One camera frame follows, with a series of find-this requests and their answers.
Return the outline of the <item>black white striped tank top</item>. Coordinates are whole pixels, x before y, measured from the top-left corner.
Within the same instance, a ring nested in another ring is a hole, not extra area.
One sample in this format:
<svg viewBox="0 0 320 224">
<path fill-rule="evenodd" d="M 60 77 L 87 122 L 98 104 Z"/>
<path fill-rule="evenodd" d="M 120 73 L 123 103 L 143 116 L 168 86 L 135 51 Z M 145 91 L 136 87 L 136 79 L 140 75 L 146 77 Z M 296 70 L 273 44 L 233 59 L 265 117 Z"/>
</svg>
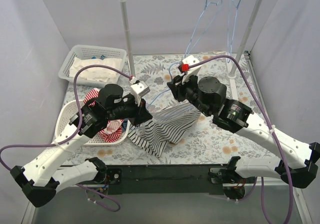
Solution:
<svg viewBox="0 0 320 224">
<path fill-rule="evenodd" d="M 153 118 L 129 132 L 134 145 L 160 157 L 168 143 L 177 144 L 196 123 L 201 113 L 189 103 L 152 113 Z"/>
</svg>

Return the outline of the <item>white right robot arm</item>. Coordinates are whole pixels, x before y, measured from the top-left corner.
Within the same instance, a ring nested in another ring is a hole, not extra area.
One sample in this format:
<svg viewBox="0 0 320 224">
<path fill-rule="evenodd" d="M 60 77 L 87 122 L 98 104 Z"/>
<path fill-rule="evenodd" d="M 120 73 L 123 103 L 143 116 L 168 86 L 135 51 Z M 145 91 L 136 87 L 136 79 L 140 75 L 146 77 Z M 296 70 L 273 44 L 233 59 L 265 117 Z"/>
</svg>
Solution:
<svg viewBox="0 0 320 224">
<path fill-rule="evenodd" d="M 240 101 L 226 97 L 227 87 L 215 77 L 190 76 L 183 82 L 176 76 L 167 83 L 173 97 L 189 101 L 206 117 L 213 117 L 219 128 L 245 137 L 275 156 L 267 159 L 232 157 L 215 177 L 224 183 L 236 183 L 249 177 L 271 177 L 297 188 L 306 188 L 316 178 L 319 143 L 303 143 L 274 128 Z"/>
</svg>

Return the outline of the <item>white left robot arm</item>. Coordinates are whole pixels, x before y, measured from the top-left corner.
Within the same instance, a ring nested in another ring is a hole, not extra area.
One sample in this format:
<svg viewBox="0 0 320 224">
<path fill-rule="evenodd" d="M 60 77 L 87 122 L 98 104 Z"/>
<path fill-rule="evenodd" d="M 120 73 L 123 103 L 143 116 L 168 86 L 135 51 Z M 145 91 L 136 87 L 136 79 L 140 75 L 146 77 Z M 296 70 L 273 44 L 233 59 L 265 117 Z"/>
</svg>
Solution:
<svg viewBox="0 0 320 224">
<path fill-rule="evenodd" d="M 97 157 L 84 163 L 61 169 L 70 153 L 89 142 L 112 120 L 127 119 L 137 126 L 152 119 L 143 99 L 150 91 L 144 82 L 130 86 L 130 93 L 123 95 L 123 88 L 107 84 L 98 96 L 86 101 L 70 119 L 61 134 L 33 161 L 15 166 L 10 174 L 21 187 L 27 199 L 41 207 L 53 199 L 59 191 L 84 182 L 105 182 L 107 166 Z"/>
</svg>

